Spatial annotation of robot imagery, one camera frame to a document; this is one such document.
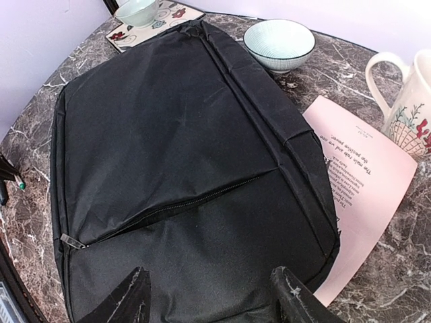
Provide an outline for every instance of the mug handle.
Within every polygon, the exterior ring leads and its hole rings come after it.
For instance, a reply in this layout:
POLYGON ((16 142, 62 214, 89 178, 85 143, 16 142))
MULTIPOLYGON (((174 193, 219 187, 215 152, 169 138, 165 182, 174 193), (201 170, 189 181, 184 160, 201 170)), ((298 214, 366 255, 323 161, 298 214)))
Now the mug handle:
POLYGON ((376 82, 374 82, 374 79, 372 77, 372 72, 371 72, 371 68, 379 62, 390 62, 394 64, 396 67, 398 67, 403 76, 403 83, 407 81, 407 78, 410 73, 410 66, 406 65, 399 56, 391 52, 380 52, 374 55, 370 59, 370 61, 368 62, 365 68, 366 83, 368 85, 368 88, 370 89, 372 96, 376 100, 376 103, 378 104, 379 108, 383 112, 383 116, 385 118, 385 124, 386 124, 386 122, 389 119, 389 116, 391 115, 391 107, 389 107, 386 100, 383 98, 381 92, 378 90, 376 86, 376 82))

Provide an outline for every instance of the pink paper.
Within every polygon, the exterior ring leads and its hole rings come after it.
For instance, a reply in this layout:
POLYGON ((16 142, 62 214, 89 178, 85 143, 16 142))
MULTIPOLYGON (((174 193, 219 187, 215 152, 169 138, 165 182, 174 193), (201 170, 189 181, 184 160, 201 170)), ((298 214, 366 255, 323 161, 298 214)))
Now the pink paper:
POLYGON ((328 306, 377 244, 417 163, 369 124, 319 96, 304 113, 331 160, 329 177, 341 230, 335 264, 314 295, 328 306))

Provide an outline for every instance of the gray marble surface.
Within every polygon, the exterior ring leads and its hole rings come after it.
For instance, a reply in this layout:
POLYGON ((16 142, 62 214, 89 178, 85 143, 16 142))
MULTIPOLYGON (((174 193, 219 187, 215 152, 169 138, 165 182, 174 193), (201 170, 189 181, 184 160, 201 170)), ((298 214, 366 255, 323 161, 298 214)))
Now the gray marble surface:
MULTIPOLYGON (((242 41, 256 23, 209 14, 205 19, 242 41)), ((0 145, 21 172, 25 192, 8 184, 10 200, 0 209, 0 236, 18 273, 49 322, 67 321, 54 263, 49 205, 49 151, 53 108, 74 77, 118 55, 104 38, 119 23, 109 19, 82 42, 26 106, 0 145)), ((300 69, 274 77, 301 111, 320 94, 376 128, 383 117, 366 86, 372 51, 316 34, 317 47, 300 69)), ((389 101, 400 88, 390 65, 376 68, 376 82, 389 101)), ((330 310, 350 322, 431 322, 431 162, 422 161, 399 210, 380 242, 330 310)))

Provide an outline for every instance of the sheet of paper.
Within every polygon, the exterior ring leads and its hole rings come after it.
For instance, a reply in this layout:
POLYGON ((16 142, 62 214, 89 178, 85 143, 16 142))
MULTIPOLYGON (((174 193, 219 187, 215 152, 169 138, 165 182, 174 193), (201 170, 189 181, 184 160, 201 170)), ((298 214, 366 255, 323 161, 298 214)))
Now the sheet of paper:
POLYGON ((337 260, 314 294, 328 306, 382 236, 417 163, 382 133, 322 96, 304 117, 331 160, 328 172, 341 230, 337 260))
POLYGON ((119 51, 130 48, 157 36, 165 30, 195 20, 204 15, 203 12, 168 0, 160 2, 154 23, 147 27, 133 27, 122 24, 106 35, 106 39, 119 51))

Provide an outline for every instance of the white cup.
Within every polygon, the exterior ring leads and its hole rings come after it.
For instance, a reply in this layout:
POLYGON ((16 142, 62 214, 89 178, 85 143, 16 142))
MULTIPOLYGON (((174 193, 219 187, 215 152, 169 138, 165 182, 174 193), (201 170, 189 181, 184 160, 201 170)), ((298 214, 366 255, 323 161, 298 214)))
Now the white cup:
POLYGON ((419 51, 412 66, 391 52, 381 52, 368 62, 365 78, 385 118, 382 133, 412 157, 431 155, 431 50, 419 51), (403 76, 403 86, 392 108, 371 73, 371 68, 383 61, 396 65, 403 76))

